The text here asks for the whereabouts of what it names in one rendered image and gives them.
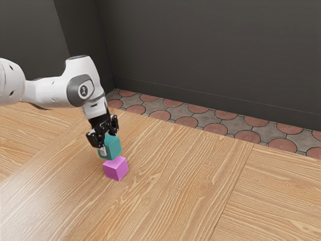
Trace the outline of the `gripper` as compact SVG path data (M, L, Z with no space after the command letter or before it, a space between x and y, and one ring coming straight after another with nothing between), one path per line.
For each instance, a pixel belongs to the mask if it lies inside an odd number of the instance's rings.
M97 148L98 154L101 156L107 156L106 148L104 145L106 128L108 134L111 136L117 136L119 130L117 115L110 115L105 113L97 117L93 117L88 120L91 124L92 130L86 134L86 138L90 145Z

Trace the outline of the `teal block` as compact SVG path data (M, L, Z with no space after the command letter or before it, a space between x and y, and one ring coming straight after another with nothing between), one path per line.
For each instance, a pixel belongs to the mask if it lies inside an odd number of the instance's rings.
M104 139L104 146L97 152L100 158L110 161L114 160L122 152L120 138L118 136L106 134Z

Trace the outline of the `pink block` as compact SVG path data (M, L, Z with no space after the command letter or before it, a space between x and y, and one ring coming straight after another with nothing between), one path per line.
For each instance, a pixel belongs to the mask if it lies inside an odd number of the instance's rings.
M114 160L107 160L103 163L103 169L106 177L116 181L120 181L129 171L127 159L118 156Z

